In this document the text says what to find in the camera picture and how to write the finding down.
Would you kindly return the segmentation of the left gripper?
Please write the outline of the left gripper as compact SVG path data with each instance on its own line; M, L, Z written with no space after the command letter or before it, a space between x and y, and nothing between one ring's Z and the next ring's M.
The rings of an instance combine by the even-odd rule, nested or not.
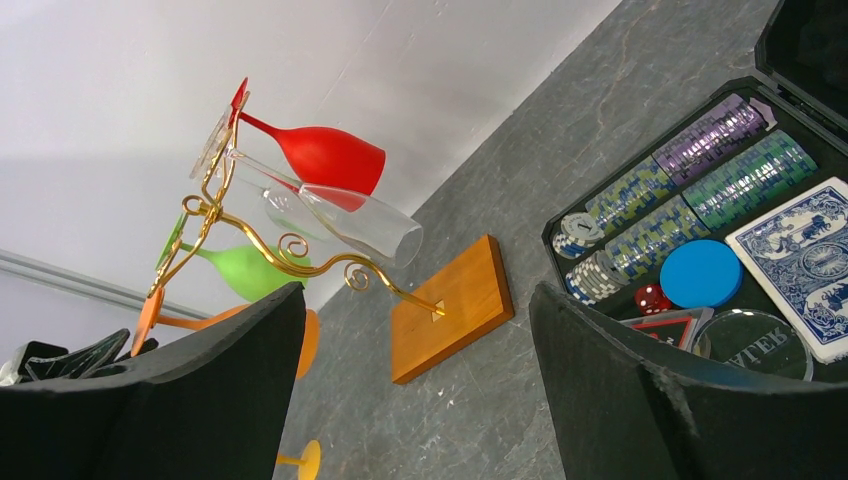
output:
M122 328L73 352L66 347L29 341L18 347L1 366L1 386L55 378L87 378L102 366L111 364L129 337L129 330Z

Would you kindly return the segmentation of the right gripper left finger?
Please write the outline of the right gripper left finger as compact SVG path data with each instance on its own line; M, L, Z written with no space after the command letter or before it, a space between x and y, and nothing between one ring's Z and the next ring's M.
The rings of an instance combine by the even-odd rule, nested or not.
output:
M5 479L268 479L305 331L303 288L83 379L1 391Z

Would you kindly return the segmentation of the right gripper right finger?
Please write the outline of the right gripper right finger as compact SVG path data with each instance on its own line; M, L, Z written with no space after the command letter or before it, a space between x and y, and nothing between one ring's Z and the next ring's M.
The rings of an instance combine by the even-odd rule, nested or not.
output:
M529 319L569 479L843 479L847 386L662 343L542 282Z

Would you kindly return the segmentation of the orange wine glass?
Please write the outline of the orange wine glass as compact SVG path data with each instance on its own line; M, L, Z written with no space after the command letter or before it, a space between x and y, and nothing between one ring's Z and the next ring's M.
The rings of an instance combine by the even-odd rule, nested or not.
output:
M185 319L163 315L161 309L164 302L165 290L157 287L151 297L147 298L142 307L135 334L133 335L130 356L138 355L147 339L149 332L158 324L182 328L190 331L198 331L209 326L220 323L242 310L248 308L250 303L239 305L215 316L203 319ZM320 341L320 320L317 313L311 309L306 311L305 331L301 347L296 378L304 377L316 356Z

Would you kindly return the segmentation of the yellow wine glass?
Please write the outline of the yellow wine glass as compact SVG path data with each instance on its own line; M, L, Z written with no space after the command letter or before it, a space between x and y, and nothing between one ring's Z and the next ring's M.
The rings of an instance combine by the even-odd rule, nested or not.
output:
M278 454L275 464L295 466L299 480L315 480L320 471L321 458L320 442L311 440L306 444L299 458Z

